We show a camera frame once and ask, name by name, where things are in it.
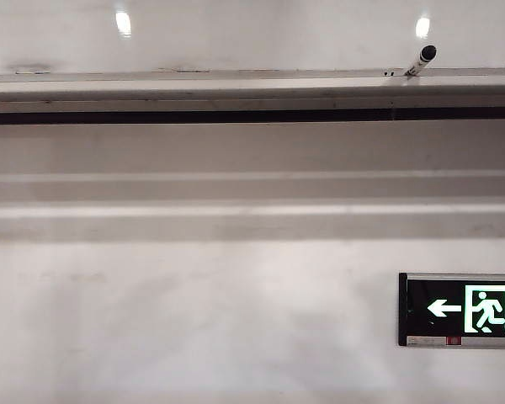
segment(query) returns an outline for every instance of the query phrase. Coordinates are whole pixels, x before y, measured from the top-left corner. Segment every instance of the black stripe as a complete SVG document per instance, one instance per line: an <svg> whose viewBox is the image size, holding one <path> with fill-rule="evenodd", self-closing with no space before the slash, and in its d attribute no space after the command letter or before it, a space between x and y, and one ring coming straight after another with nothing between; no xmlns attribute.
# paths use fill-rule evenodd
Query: black stripe
<svg viewBox="0 0 505 404"><path fill-rule="evenodd" d="M407 274L398 274L398 344L407 345Z"/></svg>
<svg viewBox="0 0 505 404"><path fill-rule="evenodd" d="M505 119L505 107L2 113L0 114L0 125L215 124L498 119Z"/></svg>

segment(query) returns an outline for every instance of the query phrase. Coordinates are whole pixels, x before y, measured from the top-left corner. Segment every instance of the exit sign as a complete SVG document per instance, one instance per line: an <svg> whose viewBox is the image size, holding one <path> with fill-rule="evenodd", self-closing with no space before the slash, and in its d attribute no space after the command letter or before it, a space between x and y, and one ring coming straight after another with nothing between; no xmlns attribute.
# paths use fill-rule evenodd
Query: exit sign
<svg viewBox="0 0 505 404"><path fill-rule="evenodd" d="M505 348L505 274L400 274L399 344Z"/></svg>

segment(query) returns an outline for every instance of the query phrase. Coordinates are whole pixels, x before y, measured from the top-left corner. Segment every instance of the green running man icon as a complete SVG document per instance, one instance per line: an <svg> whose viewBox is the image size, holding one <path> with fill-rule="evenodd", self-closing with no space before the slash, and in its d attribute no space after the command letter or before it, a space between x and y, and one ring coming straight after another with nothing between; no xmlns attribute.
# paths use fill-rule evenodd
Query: green running man icon
<svg viewBox="0 0 505 404"><path fill-rule="evenodd" d="M479 327L483 332L492 332L492 330L488 327L483 327L485 322L489 322L490 324L505 324L504 318L496 318L496 312L502 312L502 305L496 299L487 299L486 292L479 293L479 299L482 299L481 303L479 303L475 310L481 311L482 316L477 322L477 327Z"/></svg>

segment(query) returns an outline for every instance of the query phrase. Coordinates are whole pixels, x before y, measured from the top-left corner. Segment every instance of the left arrow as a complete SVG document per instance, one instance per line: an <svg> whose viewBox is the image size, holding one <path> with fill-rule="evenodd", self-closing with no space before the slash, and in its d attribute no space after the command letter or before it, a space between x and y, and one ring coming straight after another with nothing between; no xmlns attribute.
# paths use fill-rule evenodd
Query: left arrow
<svg viewBox="0 0 505 404"><path fill-rule="evenodd" d="M462 311L462 306L447 306L446 299L437 299L432 305L428 307L428 309L436 316L436 317L446 317L446 311Z"/></svg>

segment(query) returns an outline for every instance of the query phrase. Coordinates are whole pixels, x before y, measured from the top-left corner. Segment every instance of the white wall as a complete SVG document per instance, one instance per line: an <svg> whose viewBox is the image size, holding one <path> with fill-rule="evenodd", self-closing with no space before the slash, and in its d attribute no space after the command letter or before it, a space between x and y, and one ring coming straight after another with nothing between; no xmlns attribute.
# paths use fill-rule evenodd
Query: white wall
<svg viewBox="0 0 505 404"><path fill-rule="evenodd" d="M408 68L428 44L505 68L505 0L0 0L0 74Z"/></svg>
<svg viewBox="0 0 505 404"><path fill-rule="evenodd" d="M0 404L505 403L399 271L505 272L505 121L0 127Z"/></svg>

